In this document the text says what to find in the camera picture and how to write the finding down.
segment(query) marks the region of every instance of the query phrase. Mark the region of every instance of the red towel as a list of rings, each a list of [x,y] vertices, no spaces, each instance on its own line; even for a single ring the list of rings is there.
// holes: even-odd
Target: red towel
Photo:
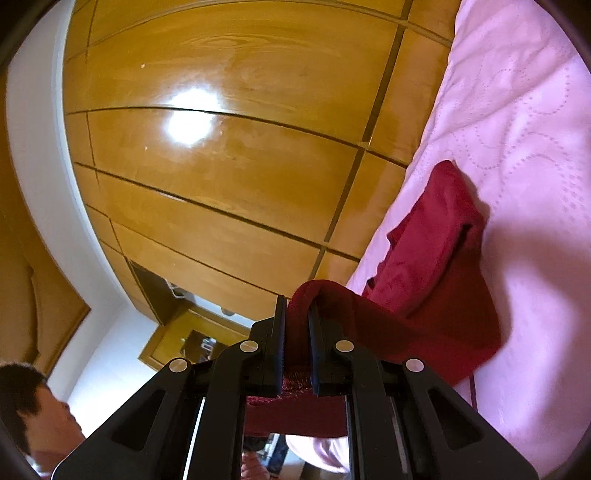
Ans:
[[[307,312],[314,300],[324,319],[376,357],[424,360],[456,384],[500,347],[495,308],[480,274],[484,220],[459,170],[433,168],[425,191],[388,235],[391,247],[363,297],[327,280],[293,295],[285,328],[285,381],[280,398],[249,397],[246,434],[347,435],[343,397],[315,397],[309,383]]]

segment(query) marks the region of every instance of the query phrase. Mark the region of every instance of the wooden panel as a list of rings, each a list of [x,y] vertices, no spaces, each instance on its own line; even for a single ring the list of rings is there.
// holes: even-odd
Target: wooden panel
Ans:
[[[96,179],[96,172],[90,168],[74,165],[76,183],[80,189],[80,195],[85,204],[95,210],[105,213],[105,200]]]
[[[159,17],[166,12],[198,3],[199,0],[143,0],[126,3],[121,0],[100,0],[92,22],[90,44],[147,18]]]
[[[111,264],[113,270],[122,275],[125,275],[130,280],[133,280],[135,282],[135,277],[129,269],[129,265],[127,264],[127,260],[125,259],[125,257],[122,254],[120,254],[117,250],[111,248],[106,243],[100,242],[100,245],[103,249],[103,252],[105,252],[105,256],[107,257],[107,260]]]
[[[173,320],[189,302],[185,299],[176,298],[166,280],[159,275],[140,267],[138,264],[134,264],[132,261],[129,262],[129,266],[146,298],[150,300],[150,307],[162,325],[166,325]]]
[[[148,317],[150,320],[155,321],[156,323],[158,323],[158,319],[156,318],[156,315],[154,314],[154,312],[152,312],[152,309],[150,308],[150,306],[144,301],[142,300],[138,300],[135,299],[133,297],[129,298],[131,300],[131,303],[134,304],[134,307],[140,312],[143,313],[144,315],[146,315],[146,317]]]
[[[380,12],[399,17],[404,0],[345,0],[344,3],[371,8]]]
[[[413,0],[408,20],[441,35],[443,38],[453,40],[460,1]]]
[[[53,261],[50,253],[39,236],[35,224],[31,219],[27,205],[20,191],[18,180],[12,166],[12,159],[8,144],[6,129],[6,74],[0,75],[0,216],[6,221],[22,255],[30,265],[30,286],[33,289],[34,303],[25,304],[18,298],[19,309],[33,306],[37,312],[36,349],[38,355],[33,360],[35,367],[45,374],[49,374],[61,352],[65,348],[74,331],[89,311],[88,306],[70,285],[67,278]],[[4,280],[10,279],[13,267],[2,266]],[[11,296],[9,287],[1,287],[5,295]],[[19,323],[18,328],[30,327],[28,319],[15,311],[6,314],[4,299],[0,299],[2,313],[0,316],[0,349],[4,352],[4,343],[13,348],[20,340],[16,337],[13,327],[7,328],[8,323]]]
[[[410,163],[447,67],[449,48],[406,30],[370,149]]]
[[[205,0],[144,0],[127,2],[121,0],[100,0],[96,6],[95,19],[90,33],[93,44],[108,35],[128,28],[142,20],[160,17],[167,12],[187,8],[189,5],[207,3]],[[372,8],[390,15],[400,16],[404,0],[348,0],[346,4]]]
[[[315,278],[332,280],[344,286],[349,281],[355,268],[357,268],[357,262],[326,252],[322,257]]]
[[[99,240],[109,245],[109,247],[121,251],[109,218],[104,213],[100,213],[90,207],[86,208],[86,212],[88,213],[92,228],[95,230],[96,236]]]
[[[73,12],[76,13],[78,10],[80,10],[80,8],[85,6],[90,1],[92,1],[92,0],[76,0],[76,3],[74,3]]]
[[[170,105],[241,113],[357,142],[395,30],[369,15],[295,2],[178,12],[92,47],[87,75],[65,85],[81,92],[67,96],[66,111]]]
[[[217,305],[253,320],[271,317],[277,297],[206,267],[115,223],[125,255],[133,262]]]
[[[79,54],[64,63],[63,94],[65,113],[82,110],[87,100],[88,69],[86,55]]]
[[[316,248],[277,233],[105,174],[99,181],[113,221],[267,290],[291,297],[316,260]]]
[[[0,359],[34,362],[37,312],[33,269],[0,212]]]
[[[144,301],[147,303],[144,297],[144,293],[138,287],[138,284],[135,280],[130,279],[127,276],[127,274],[124,274],[117,270],[115,270],[115,275],[117,276],[117,280],[119,280],[121,286],[123,287],[129,298],[133,297],[135,299],[144,299]]]
[[[202,112],[101,111],[89,122],[97,168],[316,242],[356,153],[278,125]]]
[[[68,149],[72,162],[93,166],[92,149],[90,147],[90,135],[86,113],[71,113],[66,115],[66,134],[68,137]]]
[[[87,47],[90,22],[94,10],[95,2],[92,0],[72,15],[66,37],[66,52],[64,53],[66,60]]]
[[[345,202],[331,248],[361,258],[375,230],[398,195],[405,170],[365,154]]]

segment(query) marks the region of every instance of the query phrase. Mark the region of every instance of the bed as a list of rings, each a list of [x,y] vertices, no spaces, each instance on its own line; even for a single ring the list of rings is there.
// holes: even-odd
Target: bed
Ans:
[[[476,407],[540,476],[591,420],[590,157],[591,75],[564,31],[532,0],[464,0],[420,147],[348,282],[363,290],[433,166],[454,161],[488,221],[504,337],[475,372]]]

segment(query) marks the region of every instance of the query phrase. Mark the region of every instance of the pink quilted fabric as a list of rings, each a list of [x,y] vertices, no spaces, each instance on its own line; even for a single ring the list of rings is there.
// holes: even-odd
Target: pink quilted fabric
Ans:
[[[476,371],[478,410],[545,475],[591,420],[591,75],[533,0],[462,2],[423,140],[353,291],[445,158],[488,221],[481,269],[505,342]]]

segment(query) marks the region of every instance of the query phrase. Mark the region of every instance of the white wall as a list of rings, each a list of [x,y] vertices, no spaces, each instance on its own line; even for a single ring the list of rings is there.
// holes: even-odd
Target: white wall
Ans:
[[[155,329],[152,320],[128,307],[90,357],[68,400],[86,436],[155,374],[138,360]]]
[[[49,379],[58,398],[67,400],[75,392],[72,400],[85,419],[87,408],[97,407],[85,394],[87,389],[105,402],[106,411],[136,388],[132,385],[148,378],[151,371],[137,355],[155,324],[127,299],[100,248],[74,179],[61,79],[73,4],[74,0],[61,0],[48,12],[9,65],[7,124],[12,159],[33,221],[57,265],[91,308]],[[109,343],[118,347],[110,348]],[[117,370],[114,364],[124,368]],[[93,423],[82,421],[89,431]]]

